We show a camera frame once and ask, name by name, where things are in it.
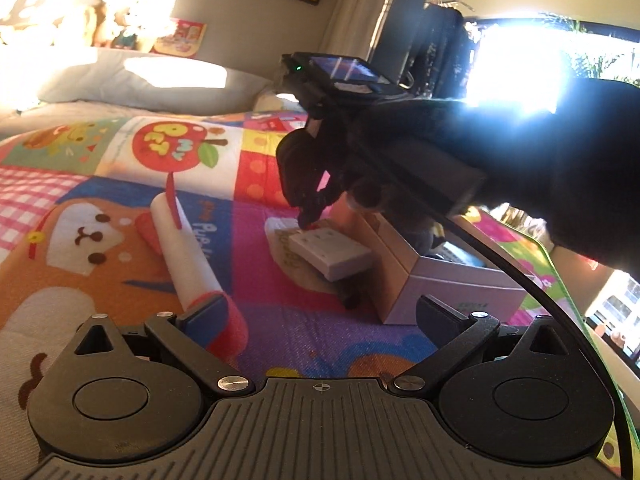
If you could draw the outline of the white power adapter box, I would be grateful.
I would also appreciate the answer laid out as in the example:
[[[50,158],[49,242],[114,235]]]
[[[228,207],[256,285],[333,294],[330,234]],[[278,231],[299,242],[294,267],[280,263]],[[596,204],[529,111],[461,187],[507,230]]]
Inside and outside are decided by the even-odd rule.
[[[313,266],[329,282],[367,271],[373,264],[371,249],[330,228],[293,234],[288,239],[294,254]]]

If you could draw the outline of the white red lint roller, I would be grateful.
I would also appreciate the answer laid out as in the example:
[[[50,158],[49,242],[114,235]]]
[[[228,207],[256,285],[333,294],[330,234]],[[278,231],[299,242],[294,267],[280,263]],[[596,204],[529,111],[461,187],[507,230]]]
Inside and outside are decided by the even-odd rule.
[[[152,199],[149,210],[140,214],[134,225],[145,243],[164,260],[182,313],[215,292],[230,298],[186,218],[173,174],[167,175],[165,189]]]

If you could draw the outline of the pink cardboard box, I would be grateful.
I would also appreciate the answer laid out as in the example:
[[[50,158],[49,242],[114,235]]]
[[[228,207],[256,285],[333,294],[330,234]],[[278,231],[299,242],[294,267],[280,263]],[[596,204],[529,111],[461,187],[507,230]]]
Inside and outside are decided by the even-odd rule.
[[[374,261],[358,276],[385,324],[413,325],[416,302],[431,295],[462,313],[486,311],[508,322],[526,292],[489,262],[469,266],[420,255],[382,214],[360,214],[341,197],[331,208],[332,222],[348,237],[371,249]]]

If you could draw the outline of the black fuzzy plush ball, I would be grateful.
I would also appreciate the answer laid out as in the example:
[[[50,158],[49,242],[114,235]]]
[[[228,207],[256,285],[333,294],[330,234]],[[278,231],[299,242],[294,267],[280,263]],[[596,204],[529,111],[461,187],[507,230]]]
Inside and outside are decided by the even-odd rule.
[[[433,220],[428,220],[422,226],[401,229],[400,234],[422,257],[433,255],[434,250],[446,240],[444,228]]]

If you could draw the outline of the dark hanging clothes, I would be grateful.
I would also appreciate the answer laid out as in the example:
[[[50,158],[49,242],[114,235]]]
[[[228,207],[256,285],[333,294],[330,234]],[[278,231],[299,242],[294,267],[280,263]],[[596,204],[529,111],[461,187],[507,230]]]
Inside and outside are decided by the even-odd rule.
[[[406,64],[409,91],[430,99],[463,99],[473,50],[474,41],[462,14],[429,4],[423,10]]]

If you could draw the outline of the colourful picture card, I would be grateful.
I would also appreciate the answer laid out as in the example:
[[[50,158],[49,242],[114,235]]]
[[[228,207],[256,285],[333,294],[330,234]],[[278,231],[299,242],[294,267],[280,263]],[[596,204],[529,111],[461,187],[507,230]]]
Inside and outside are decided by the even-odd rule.
[[[206,30],[207,25],[204,23],[174,18],[172,33],[168,36],[158,37],[152,51],[177,58],[194,58],[200,50]]]

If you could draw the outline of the colourful cartoon play mat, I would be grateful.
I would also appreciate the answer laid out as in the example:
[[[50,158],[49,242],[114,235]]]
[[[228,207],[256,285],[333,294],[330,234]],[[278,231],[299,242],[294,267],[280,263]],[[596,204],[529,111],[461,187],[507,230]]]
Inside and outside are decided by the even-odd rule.
[[[329,292],[276,265],[288,215],[276,146],[242,129],[136,117],[1,145],[1,474],[6,479],[634,479],[612,394],[553,318],[497,337],[427,398],[363,376]],[[173,174],[178,200],[245,318],[235,368],[255,391],[211,396],[144,331],[182,313],[134,222]],[[436,351],[377,342],[395,377]]]

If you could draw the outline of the grey pillow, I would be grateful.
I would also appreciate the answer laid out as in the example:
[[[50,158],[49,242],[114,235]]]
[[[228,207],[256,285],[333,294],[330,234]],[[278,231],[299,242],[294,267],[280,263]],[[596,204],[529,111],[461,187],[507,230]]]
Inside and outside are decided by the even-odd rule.
[[[196,116],[250,110],[268,79],[221,65],[133,50],[54,49],[38,98]]]

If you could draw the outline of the plush toys on shelf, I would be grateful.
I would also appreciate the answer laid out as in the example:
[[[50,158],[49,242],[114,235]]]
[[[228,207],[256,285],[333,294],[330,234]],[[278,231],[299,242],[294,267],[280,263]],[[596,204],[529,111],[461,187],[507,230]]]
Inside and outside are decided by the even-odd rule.
[[[156,37],[142,25],[133,6],[112,11],[104,1],[78,6],[58,24],[56,42],[64,46],[85,46],[149,53]]]

